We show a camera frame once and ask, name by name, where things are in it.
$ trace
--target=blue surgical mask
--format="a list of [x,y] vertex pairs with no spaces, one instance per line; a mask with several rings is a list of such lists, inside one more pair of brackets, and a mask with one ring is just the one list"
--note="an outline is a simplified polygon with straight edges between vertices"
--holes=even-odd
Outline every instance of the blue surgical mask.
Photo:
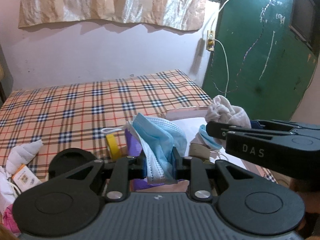
[[102,133],[108,134],[125,128],[141,143],[147,159],[148,182],[175,182],[171,164],[172,149],[176,147],[180,156],[184,156],[187,148],[186,135],[181,128],[166,119],[139,113],[123,127],[104,128]]
[[220,150],[222,148],[222,145],[217,143],[213,137],[209,136],[206,129],[205,125],[202,124],[199,128],[199,134],[201,138],[204,140],[205,144],[209,146],[213,150]]

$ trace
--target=plaid bedsheet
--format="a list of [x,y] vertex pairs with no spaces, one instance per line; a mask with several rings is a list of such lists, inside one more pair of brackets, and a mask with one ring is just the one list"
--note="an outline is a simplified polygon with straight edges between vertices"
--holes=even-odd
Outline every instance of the plaid bedsheet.
[[[52,158],[66,148],[109,159],[106,138],[100,133],[103,127],[124,125],[137,113],[156,116],[167,109],[208,104],[209,96],[179,70],[14,91],[0,109],[0,165],[15,145],[42,139],[44,146],[28,166],[43,180]],[[115,137],[125,155],[124,133]]]

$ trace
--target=ridged gray surface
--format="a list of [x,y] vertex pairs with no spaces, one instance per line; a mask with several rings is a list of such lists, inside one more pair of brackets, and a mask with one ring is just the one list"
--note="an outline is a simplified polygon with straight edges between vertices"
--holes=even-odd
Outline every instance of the ridged gray surface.
[[[45,239],[26,234],[20,238]],[[106,205],[97,219],[83,230],[70,236],[50,239],[302,240],[293,232],[277,237],[241,234],[220,221],[209,204],[193,202],[185,193],[131,193],[123,202]]]

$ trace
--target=pink fabric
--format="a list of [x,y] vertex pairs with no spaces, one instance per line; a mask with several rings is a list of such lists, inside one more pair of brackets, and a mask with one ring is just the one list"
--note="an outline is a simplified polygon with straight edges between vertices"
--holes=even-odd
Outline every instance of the pink fabric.
[[13,234],[19,234],[20,230],[18,228],[17,223],[13,219],[12,215],[12,204],[6,208],[3,214],[2,223],[3,225],[11,231]]

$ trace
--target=yellow tape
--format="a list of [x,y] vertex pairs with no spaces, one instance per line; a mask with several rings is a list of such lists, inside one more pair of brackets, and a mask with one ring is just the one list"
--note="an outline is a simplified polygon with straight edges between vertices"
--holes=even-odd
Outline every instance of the yellow tape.
[[121,157],[120,149],[119,149],[119,147],[117,145],[116,138],[114,137],[114,135],[113,134],[107,134],[106,135],[106,139],[107,139],[107,142],[108,142],[108,145],[109,145],[111,159],[112,160],[116,160],[119,157]]

